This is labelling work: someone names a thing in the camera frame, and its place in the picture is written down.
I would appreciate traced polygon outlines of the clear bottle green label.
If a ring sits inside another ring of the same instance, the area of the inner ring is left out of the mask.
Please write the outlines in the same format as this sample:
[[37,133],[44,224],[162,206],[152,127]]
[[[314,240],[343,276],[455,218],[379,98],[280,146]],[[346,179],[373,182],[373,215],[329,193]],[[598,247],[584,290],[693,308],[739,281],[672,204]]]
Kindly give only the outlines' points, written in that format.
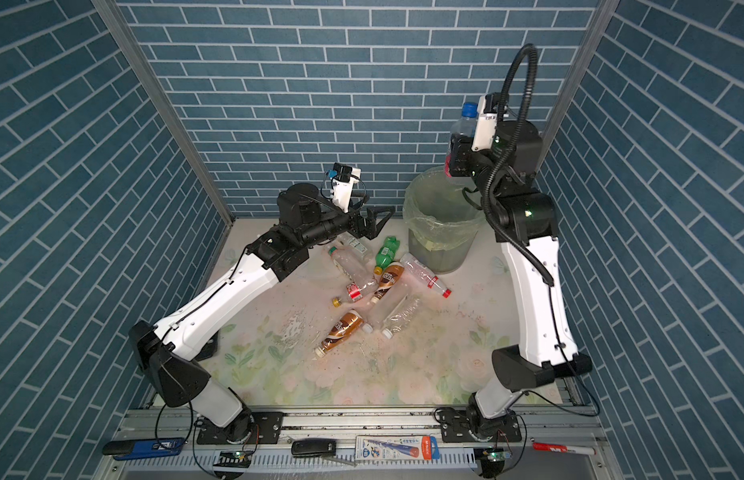
[[377,281],[372,271],[350,249],[332,246],[328,254],[336,266],[361,290],[376,287]]

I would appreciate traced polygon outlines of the clear square white-label bottle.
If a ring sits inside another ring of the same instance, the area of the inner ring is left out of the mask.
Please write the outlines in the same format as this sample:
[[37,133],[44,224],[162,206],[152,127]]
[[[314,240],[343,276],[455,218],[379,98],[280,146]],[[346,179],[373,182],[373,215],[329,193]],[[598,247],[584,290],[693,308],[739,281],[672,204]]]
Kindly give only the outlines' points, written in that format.
[[336,242],[340,246],[352,251],[362,262],[367,262],[371,258],[371,249],[362,240],[348,232],[338,235]]

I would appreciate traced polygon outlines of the green plastic bin liner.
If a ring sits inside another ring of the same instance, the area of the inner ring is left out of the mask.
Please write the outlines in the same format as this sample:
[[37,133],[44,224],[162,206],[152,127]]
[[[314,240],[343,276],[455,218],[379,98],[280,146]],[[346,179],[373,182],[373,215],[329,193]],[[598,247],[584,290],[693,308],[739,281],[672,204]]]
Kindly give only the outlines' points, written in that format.
[[403,218],[427,250],[452,250],[471,240],[486,223],[484,213],[463,196],[440,167],[418,175],[407,187]]

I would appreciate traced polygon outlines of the Fiji water bottle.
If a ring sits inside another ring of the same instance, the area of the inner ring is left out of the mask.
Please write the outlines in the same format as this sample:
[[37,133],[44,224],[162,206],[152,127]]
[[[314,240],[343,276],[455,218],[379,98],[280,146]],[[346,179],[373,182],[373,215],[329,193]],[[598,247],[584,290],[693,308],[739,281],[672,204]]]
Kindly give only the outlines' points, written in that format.
[[445,163],[445,174],[449,179],[457,178],[452,167],[458,164],[457,157],[461,151],[470,150],[474,141],[478,119],[478,104],[466,102],[462,106],[461,118],[450,130],[450,140]]

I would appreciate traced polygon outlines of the brown coffee bottle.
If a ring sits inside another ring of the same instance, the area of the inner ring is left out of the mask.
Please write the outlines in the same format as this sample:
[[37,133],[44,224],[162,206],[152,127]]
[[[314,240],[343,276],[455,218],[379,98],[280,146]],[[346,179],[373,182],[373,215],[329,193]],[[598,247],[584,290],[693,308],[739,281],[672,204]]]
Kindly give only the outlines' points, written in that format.
[[382,300],[385,295],[401,280],[405,267],[400,262],[391,263],[380,277],[378,288],[371,298],[373,304]]
[[366,325],[366,320],[357,310],[346,312],[331,328],[325,338],[315,348],[314,352],[319,357],[324,357],[330,350],[348,340],[359,329]]

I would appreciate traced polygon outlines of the clear crushed water bottle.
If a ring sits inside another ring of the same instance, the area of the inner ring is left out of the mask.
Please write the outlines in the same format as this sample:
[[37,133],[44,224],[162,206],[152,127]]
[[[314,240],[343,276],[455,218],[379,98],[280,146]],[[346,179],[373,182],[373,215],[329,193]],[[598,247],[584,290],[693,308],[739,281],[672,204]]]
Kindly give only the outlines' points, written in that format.
[[385,318],[382,334],[386,339],[392,339],[406,329],[420,312],[423,305],[419,295],[406,296]]

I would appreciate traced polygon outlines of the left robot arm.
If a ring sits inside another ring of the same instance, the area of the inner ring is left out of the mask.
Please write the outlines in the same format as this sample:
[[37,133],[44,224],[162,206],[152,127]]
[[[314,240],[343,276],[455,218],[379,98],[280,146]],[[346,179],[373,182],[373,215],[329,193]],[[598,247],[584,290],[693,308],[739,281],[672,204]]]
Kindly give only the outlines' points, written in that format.
[[367,239],[379,235],[395,207],[369,207],[365,197],[352,203],[354,195],[350,182],[335,187],[330,198],[310,183],[290,186],[277,198],[278,223],[246,246],[226,274],[175,313],[130,329],[139,369],[166,405],[191,407],[225,430],[232,443],[249,434],[251,411],[196,357],[235,314],[306,262],[311,248],[344,232]]

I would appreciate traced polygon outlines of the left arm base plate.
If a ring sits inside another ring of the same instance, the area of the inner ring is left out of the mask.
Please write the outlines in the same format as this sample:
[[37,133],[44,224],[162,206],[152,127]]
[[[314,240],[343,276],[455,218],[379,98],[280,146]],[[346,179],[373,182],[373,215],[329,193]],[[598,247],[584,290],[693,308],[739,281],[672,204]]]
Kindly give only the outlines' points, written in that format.
[[200,417],[196,421],[196,443],[200,445],[276,444],[284,414],[281,412],[242,411],[226,427]]

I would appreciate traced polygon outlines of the grey mesh waste bin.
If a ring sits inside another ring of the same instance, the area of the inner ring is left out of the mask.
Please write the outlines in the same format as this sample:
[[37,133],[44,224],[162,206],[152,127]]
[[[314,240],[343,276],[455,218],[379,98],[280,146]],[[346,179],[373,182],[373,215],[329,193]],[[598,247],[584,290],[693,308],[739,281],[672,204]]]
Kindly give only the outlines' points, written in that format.
[[409,231],[409,252],[437,274],[456,271],[465,262],[476,235],[450,249],[436,249],[431,242],[422,243]]

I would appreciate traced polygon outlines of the red label yellow cap bottle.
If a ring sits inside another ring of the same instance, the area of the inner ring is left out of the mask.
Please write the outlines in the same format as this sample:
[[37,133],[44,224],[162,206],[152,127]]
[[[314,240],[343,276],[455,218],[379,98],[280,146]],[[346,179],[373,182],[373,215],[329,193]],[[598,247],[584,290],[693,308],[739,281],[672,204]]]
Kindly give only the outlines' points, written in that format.
[[332,304],[335,307],[341,307],[345,304],[356,304],[361,301],[369,301],[377,288],[378,284],[376,281],[362,283],[361,285],[356,282],[351,282],[339,296],[332,299]]

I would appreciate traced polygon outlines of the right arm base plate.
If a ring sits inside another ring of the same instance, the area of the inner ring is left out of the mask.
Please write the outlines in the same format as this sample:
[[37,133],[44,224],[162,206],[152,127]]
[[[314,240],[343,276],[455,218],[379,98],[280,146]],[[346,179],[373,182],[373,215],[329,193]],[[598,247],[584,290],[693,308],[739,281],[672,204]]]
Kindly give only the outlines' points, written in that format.
[[440,427],[442,440],[446,443],[522,440],[520,421],[514,413],[486,419],[473,407],[466,410],[440,407],[434,410],[433,418]]

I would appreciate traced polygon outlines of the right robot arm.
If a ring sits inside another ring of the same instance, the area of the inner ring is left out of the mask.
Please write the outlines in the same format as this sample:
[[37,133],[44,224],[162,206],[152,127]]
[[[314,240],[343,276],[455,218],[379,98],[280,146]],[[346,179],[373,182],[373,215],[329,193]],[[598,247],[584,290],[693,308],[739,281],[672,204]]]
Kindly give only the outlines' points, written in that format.
[[529,121],[479,116],[475,132],[456,140],[448,164],[453,177],[469,177],[508,263],[520,340],[492,354],[494,376],[467,408],[473,430],[509,417],[527,392],[593,368],[579,351],[567,321],[559,275],[559,229],[553,199],[534,186],[542,149]]

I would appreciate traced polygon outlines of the packaged pen blister card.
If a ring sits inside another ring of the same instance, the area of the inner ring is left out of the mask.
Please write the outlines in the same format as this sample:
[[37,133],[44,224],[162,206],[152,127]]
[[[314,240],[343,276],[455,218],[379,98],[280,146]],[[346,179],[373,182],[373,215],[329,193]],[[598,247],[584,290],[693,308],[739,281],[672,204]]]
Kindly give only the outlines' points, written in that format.
[[441,458],[433,436],[357,436],[356,461],[435,461]]

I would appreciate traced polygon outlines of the pink label red cap bottle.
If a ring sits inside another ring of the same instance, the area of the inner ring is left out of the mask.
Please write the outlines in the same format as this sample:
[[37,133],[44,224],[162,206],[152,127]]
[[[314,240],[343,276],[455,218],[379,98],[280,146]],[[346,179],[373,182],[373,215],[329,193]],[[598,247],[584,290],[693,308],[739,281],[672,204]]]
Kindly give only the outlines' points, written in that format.
[[452,290],[446,285],[446,283],[413,254],[404,254],[400,259],[400,263],[406,268],[408,273],[428,289],[437,292],[444,298],[450,297]]

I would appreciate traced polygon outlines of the red white marker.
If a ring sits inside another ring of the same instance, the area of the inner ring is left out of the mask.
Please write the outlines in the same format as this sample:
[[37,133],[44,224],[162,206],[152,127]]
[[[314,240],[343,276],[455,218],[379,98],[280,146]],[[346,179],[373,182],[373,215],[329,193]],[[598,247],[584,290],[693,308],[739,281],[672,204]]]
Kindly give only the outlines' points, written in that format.
[[534,442],[532,446],[536,451],[546,451],[546,452],[586,455],[586,456],[594,456],[596,454],[596,450],[593,447],[550,444],[550,443],[542,443],[542,442]]

